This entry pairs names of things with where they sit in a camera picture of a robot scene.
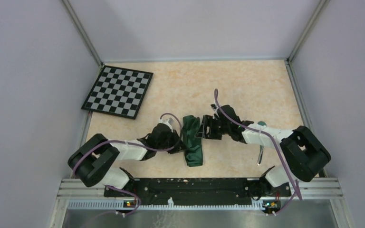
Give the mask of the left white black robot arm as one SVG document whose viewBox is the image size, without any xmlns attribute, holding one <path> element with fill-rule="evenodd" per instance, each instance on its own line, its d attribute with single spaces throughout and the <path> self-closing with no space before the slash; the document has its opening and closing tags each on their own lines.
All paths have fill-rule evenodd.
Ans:
<svg viewBox="0 0 365 228">
<path fill-rule="evenodd" d="M 121 196 L 128 196 L 133 192 L 134 177 L 124 168 L 113 167 L 113 163 L 141 162 L 158 152 L 174 154 L 186 150 L 181 135 L 172 127 L 173 121 L 183 126 L 175 115 L 166 113 L 150 133 L 132 141 L 109 140 L 97 133 L 69 157 L 67 164 L 86 187 L 114 187 Z"/>
</svg>

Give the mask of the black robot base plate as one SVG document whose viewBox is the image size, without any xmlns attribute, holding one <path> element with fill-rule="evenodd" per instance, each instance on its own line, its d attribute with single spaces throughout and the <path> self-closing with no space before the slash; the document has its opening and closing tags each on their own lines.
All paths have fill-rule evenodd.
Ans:
<svg viewBox="0 0 365 228">
<path fill-rule="evenodd" d="M 287 183 L 274 188 L 259 178 L 140 178 L 125 190 L 137 195 L 143 206 L 165 205 L 169 199 L 177 206 L 250 205 L 262 197 L 292 194 Z"/>
</svg>

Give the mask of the dark green cloth napkin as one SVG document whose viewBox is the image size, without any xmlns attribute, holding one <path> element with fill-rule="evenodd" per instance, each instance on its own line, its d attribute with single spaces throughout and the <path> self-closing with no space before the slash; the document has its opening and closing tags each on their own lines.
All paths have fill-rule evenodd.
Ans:
<svg viewBox="0 0 365 228">
<path fill-rule="evenodd" d="M 202 139 L 196 137 L 200 126 L 201 121 L 199 117 L 193 115 L 183 117 L 182 138 L 186 146 L 184 156 L 188 167 L 203 165 Z"/>
</svg>

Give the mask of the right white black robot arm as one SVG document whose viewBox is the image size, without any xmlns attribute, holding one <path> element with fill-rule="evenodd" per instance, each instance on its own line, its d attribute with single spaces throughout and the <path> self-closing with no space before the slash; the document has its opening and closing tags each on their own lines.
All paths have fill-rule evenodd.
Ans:
<svg viewBox="0 0 365 228">
<path fill-rule="evenodd" d="M 204 115 L 195 135 L 197 138 L 220 140 L 228 135 L 244 144 L 278 150 L 283 164 L 267 170 L 259 183 L 260 191 L 272 196 L 279 186 L 294 180 L 310 182 L 330 161 L 331 155 L 306 126 L 294 130 L 271 128 L 253 121 L 242 121 L 230 105 L 211 105 L 214 115 Z"/>
</svg>

